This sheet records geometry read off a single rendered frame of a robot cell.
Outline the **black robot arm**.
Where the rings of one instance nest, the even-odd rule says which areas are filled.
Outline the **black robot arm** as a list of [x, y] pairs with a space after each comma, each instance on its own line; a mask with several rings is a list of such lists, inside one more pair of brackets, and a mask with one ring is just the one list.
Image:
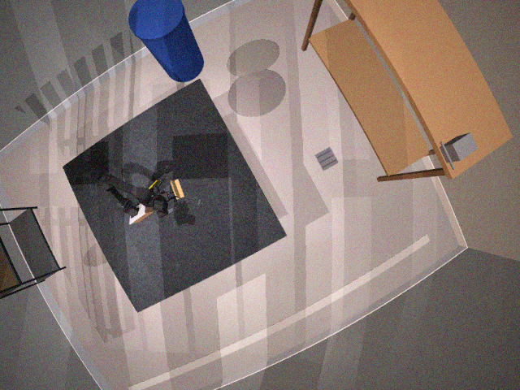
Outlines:
[[[107, 191], [111, 197], [117, 201], [116, 206], [123, 214], [131, 215], [131, 218], [138, 214], [140, 208], [132, 205], [132, 201], [121, 196], [118, 190], [133, 195], [139, 203], [146, 207], [153, 207], [155, 210], [165, 212], [168, 207], [169, 197], [164, 190], [157, 195], [150, 188], [137, 188], [122, 180], [119, 180], [111, 174], [106, 174], [96, 183], [97, 187], [103, 191]], [[118, 189], [118, 190], [117, 190]], [[153, 195], [153, 196], [152, 196]], [[151, 197], [152, 196], [152, 197]], [[158, 199], [158, 200], [157, 200]]]

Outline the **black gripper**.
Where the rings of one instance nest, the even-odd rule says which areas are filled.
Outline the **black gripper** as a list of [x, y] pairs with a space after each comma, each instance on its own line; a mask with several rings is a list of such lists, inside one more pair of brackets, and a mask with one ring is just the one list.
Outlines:
[[[150, 189], [151, 189], [152, 191], [154, 191], [155, 193], [156, 193], [156, 192], [159, 192], [159, 188], [158, 188], [158, 186], [153, 186], [153, 187], [151, 187]], [[159, 217], [159, 218], [162, 218], [163, 216], [168, 215], [168, 210], [166, 210], [165, 212], [157, 211], [157, 213], [158, 213], [158, 217]]]

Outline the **yellow board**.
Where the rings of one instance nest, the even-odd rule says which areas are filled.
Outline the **yellow board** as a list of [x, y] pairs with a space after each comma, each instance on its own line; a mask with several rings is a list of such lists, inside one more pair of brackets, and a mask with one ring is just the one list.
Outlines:
[[[153, 187], [153, 186], [158, 186], [158, 184], [159, 184], [160, 182], [162, 182], [162, 181], [158, 181], [158, 180], [157, 180], [153, 185], [151, 185], [151, 187]], [[149, 187], [149, 189], [150, 189], [151, 187]]]

